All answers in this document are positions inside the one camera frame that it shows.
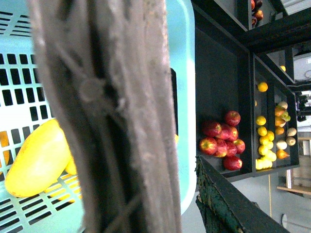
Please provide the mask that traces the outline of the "green padded left gripper finger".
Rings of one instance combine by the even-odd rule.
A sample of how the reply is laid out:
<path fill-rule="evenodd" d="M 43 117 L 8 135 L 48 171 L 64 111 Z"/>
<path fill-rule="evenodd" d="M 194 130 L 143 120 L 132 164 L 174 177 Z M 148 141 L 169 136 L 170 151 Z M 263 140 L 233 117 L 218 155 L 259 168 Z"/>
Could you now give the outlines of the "green padded left gripper finger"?
<path fill-rule="evenodd" d="M 287 233 L 202 156 L 196 156 L 196 204 L 207 233 Z"/>

